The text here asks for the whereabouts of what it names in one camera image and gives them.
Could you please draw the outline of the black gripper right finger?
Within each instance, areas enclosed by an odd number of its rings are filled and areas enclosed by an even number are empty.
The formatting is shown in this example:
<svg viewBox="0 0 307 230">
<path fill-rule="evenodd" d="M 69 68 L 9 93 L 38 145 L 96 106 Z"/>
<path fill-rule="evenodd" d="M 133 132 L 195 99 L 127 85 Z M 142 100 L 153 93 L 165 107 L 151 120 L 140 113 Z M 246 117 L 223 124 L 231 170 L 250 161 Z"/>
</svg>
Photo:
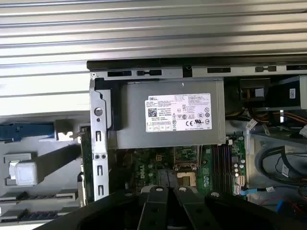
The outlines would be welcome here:
<svg viewBox="0 0 307 230">
<path fill-rule="evenodd" d="M 210 191 L 200 196 L 190 187 L 174 189 L 194 230 L 305 230 L 306 224 L 240 199 Z"/>
</svg>

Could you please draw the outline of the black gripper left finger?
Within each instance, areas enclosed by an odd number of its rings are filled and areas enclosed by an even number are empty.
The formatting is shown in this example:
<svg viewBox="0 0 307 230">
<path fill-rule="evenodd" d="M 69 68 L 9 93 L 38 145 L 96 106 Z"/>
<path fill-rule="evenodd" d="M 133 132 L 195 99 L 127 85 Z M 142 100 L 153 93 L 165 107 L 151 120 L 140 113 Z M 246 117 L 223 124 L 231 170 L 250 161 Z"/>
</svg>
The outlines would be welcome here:
<svg viewBox="0 0 307 230">
<path fill-rule="evenodd" d="M 165 230 L 168 188 L 154 185 L 137 195 L 116 191 L 50 221 L 41 230 Z"/>
</svg>

